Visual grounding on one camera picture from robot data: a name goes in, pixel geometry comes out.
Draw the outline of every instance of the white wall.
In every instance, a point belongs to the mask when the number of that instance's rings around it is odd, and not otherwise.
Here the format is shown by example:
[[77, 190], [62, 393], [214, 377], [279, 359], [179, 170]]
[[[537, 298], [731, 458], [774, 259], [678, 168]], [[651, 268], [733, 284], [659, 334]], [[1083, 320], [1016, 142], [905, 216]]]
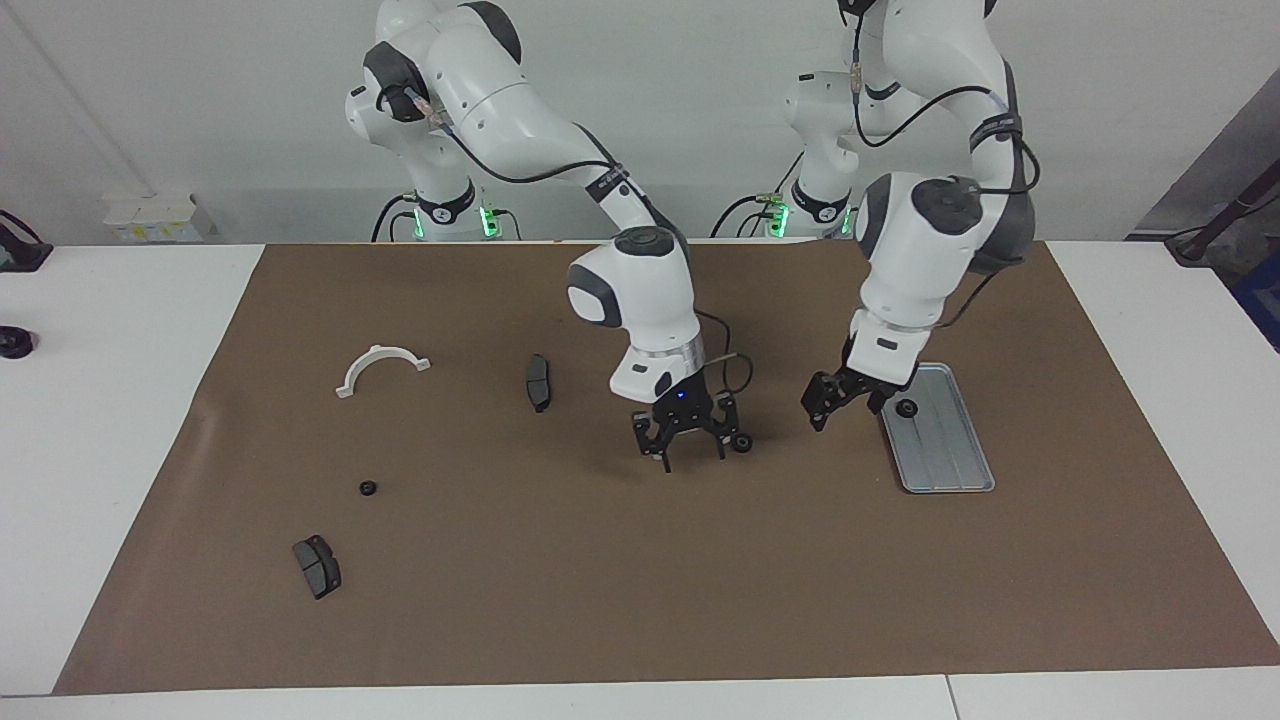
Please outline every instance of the white wall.
[[[378, 0], [0, 0], [146, 179], [192, 191], [224, 241], [364, 240], [407, 184], [343, 120]], [[504, 0], [529, 77], [591, 127], [691, 236], [799, 151], [794, 76], [838, 68], [835, 3]], [[1275, 0], [1005, 0], [992, 33], [1047, 170], [1039, 234], [1120, 238], [1280, 64]], [[55, 242], [102, 242], [113, 173], [0, 38], [0, 205]], [[961, 170], [945, 113], [865, 159]], [[603, 237], [580, 191], [486, 183], [526, 236]]]

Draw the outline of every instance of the small black round object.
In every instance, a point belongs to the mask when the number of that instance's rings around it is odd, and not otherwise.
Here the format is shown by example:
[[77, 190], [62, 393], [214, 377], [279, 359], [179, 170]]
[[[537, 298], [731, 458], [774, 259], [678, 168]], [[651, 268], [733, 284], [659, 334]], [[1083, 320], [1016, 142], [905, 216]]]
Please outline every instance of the small black round object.
[[754, 445], [755, 441], [746, 433], [733, 433], [733, 437], [728, 438], [728, 446], [733, 448], [733, 452], [751, 452]]
[[897, 411], [899, 415], [910, 420], [911, 418], [915, 418], [916, 413], [920, 411], [920, 406], [916, 405], [914, 400], [899, 400], [897, 405], [893, 406], [893, 410]]
[[22, 328], [0, 327], [0, 357], [18, 360], [31, 355], [36, 348], [36, 341], [31, 333]]

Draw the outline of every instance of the dark pole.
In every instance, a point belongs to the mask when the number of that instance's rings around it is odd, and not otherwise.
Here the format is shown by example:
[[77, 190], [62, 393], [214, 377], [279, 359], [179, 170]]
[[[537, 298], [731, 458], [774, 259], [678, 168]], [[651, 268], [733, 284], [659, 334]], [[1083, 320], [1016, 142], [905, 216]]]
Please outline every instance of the dark pole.
[[1217, 236], [1231, 227], [1235, 220], [1239, 220], [1242, 215], [1252, 210], [1258, 205], [1258, 201], [1271, 191], [1272, 187], [1280, 184], [1280, 160], [1276, 160], [1267, 168], [1258, 179], [1253, 181], [1239, 197], [1231, 201], [1230, 205], [1222, 209], [1216, 218], [1210, 220], [1204, 229], [1199, 232], [1196, 237], [1185, 242], [1179, 242], [1176, 240], [1170, 240], [1165, 245], [1169, 251], [1174, 254], [1174, 259], [1181, 265], [1194, 265], [1202, 258], [1204, 258], [1204, 250], [1208, 249], [1210, 243], [1217, 240]]

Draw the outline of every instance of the gray tray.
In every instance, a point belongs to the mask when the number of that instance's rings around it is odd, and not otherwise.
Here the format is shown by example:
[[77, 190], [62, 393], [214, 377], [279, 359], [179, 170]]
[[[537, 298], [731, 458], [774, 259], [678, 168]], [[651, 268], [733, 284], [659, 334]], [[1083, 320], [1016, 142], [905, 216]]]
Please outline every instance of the gray tray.
[[[915, 402], [906, 418], [899, 409]], [[911, 387], [881, 413], [902, 487], [913, 493], [991, 492], [996, 479], [951, 368], [922, 364]]]

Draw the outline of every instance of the white curved part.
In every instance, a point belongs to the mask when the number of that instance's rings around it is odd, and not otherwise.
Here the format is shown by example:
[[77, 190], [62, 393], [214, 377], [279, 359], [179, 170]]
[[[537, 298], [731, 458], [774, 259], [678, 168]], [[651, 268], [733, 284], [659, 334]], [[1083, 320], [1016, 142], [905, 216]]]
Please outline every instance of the white curved part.
[[419, 357], [403, 347], [383, 347], [380, 345], [375, 345], [369, 348], [369, 352], [357, 357], [356, 361], [351, 364], [351, 368], [347, 369], [347, 382], [337, 389], [338, 397], [351, 397], [352, 395], [356, 395], [356, 379], [360, 377], [360, 373], [364, 373], [366, 368], [379, 360], [390, 360], [394, 357], [412, 363], [413, 366], [417, 368], [419, 373], [431, 366], [430, 360], [426, 357]]

